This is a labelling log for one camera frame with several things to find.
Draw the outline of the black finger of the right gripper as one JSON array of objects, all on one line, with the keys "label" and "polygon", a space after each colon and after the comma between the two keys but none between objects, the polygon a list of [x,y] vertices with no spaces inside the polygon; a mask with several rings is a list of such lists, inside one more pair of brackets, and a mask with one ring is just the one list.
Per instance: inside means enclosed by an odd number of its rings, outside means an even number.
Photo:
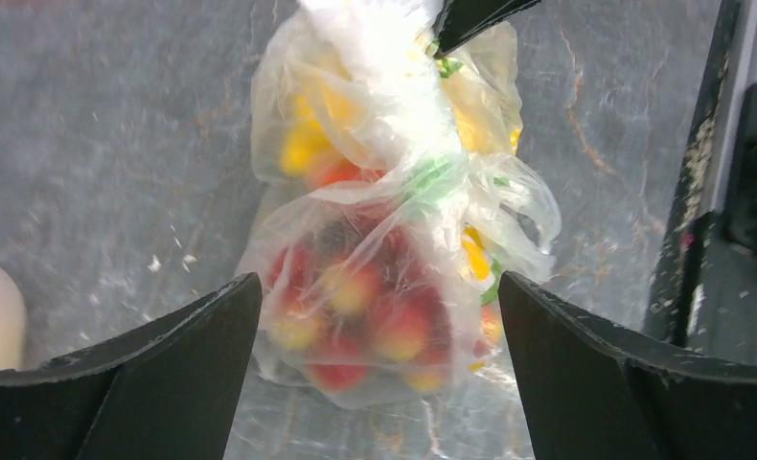
[{"label": "black finger of the right gripper", "polygon": [[540,0],[446,1],[433,27],[442,58],[512,15],[533,8]]}]

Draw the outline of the clear plastic bag of fruits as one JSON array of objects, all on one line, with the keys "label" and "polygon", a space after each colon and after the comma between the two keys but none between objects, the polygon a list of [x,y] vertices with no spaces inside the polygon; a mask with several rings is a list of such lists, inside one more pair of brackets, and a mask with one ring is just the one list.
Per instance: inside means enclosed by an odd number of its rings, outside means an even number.
[{"label": "clear plastic bag of fruits", "polygon": [[267,44],[239,263],[263,287],[264,380],[344,408],[447,392],[498,352],[503,273],[551,273],[562,221],[516,155],[516,30],[448,51],[442,7],[303,1]]}]

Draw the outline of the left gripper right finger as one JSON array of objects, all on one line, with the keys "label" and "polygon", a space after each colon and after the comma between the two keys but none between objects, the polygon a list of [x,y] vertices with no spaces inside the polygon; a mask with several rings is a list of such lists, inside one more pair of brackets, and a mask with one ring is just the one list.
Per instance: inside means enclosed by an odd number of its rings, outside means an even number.
[{"label": "left gripper right finger", "polygon": [[538,459],[757,459],[757,367],[650,338],[514,273],[499,300]]}]

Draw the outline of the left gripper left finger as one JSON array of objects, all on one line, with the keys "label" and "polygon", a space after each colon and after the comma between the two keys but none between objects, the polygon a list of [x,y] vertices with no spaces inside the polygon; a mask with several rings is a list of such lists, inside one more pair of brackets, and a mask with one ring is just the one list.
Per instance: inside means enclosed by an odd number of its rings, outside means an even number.
[{"label": "left gripper left finger", "polygon": [[192,304],[27,371],[0,371],[0,459],[219,459],[256,336],[242,275]]}]

